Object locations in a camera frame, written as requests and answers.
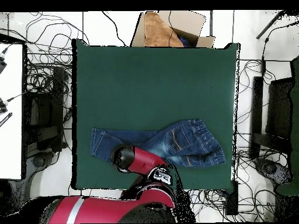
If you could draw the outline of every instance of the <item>black cable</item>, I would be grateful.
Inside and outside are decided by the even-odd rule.
[[[124,41],[119,37],[119,32],[117,31],[117,26],[115,24],[115,22],[107,15],[104,13],[104,11],[102,11],[102,13],[109,19],[113,22],[114,26],[115,26],[115,29],[116,29],[116,36],[117,38],[124,44],[124,46],[126,47],[126,44],[124,43]]]
[[[277,30],[277,29],[282,29],[282,28],[285,28],[285,27],[290,27],[290,26],[294,26],[294,25],[297,25],[299,24],[299,21],[296,21],[296,22],[293,22],[293,23],[290,23],[288,25],[285,25],[285,26],[282,26],[282,27],[276,27],[274,29],[271,30],[271,32],[268,34],[267,38],[265,39],[265,44],[264,44],[264,48],[263,48],[263,54],[262,54],[262,77],[264,78],[264,73],[266,71],[266,61],[265,61],[265,49],[266,49],[266,44],[267,42],[269,41],[269,37],[270,35],[272,34],[272,32],[274,30]]]
[[[171,25],[171,10],[170,10],[170,12],[169,12],[168,21],[169,21],[169,23],[170,23],[170,25]],[[171,36],[170,36],[170,38],[169,38],[169,40],[168,40],[168,47],[171,46],[171,37],[172,37],[172,33],[173,33],[172,25],[171,25],[171,29],[172,29],[172,31],[171,31]]]

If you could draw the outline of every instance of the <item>black border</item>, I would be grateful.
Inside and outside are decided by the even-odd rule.
[[[77,183],[77,39],[73,38],[72,44],[72,177],[71,187],[76,189]]]

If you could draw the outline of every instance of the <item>cable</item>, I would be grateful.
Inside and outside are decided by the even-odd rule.
[[[8,48],[10,47],[10,46],[12,46],[12,45],[14,45],[14,44],[10,44],[9,46],[7,46],[2,52],[1,52],[1,55],[3,54],[5,54],[6,52],[7,52],[7,50],[8,50]]]
[[[171,10],[170,10],[170,12],[169,12],[168,21],[169,21],[169,23],[170,23],[170,25],[171,25]],[[168,47],[171,46],[171,37],[172,37],[172,33],[173,33],[172,25],[171,25],[171,29],[172,29],[172,31],[171,31],[171,36],[170,36],[170,38],[169,38],[169,40],[168,40]]]
[[[282,29],[282,28],[285,28],[285,27],[290,27],[290,26],[294,26],[294,25],[297,25],[299,24],[299,21],[296,21],[296,22],[293,22],[293,23],[290,23],[288,25],[285,25],[285,26],[282,26],[282,27],[276,27],[274,29],[271,30],[271,32],[268,34],[267,38],[265,39],[265,44],[264,44],[264,48],[263,48],[263,54],[262,54],[262,77],[264,78],[264,74],[266,72],[266,61],[265,61],[265,49],[266,49],[266,44],[267,42],[269,41],[269,37],[270,35],[272,34],[272,32],[274,30],[277,30],[277,29]]]
[[[113,22],[114,26],[115,26],[115,29],[116,29],[116,36],[117,38],[124,44],[124,46],[126,47],[127,45],[124,43],[124,41],[119,37],[119,32],[117,31],[117,26],[115,24],[115,22],[107,15],[104,13],[104,11],[102,11],[102,13],[109,19]]]

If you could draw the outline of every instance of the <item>brown paper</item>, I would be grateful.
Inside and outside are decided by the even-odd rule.
[[[184,47],[176,33],[155,12],[145,14],[145,46]]]

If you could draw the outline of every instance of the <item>denim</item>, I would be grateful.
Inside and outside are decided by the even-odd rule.
[[[176,166],[211,167],[225,162],[221,146],[200,119],[178,121],[160,131],[92,129],[92,156],[111,163],[111,152],[120,144],[134,145]]]

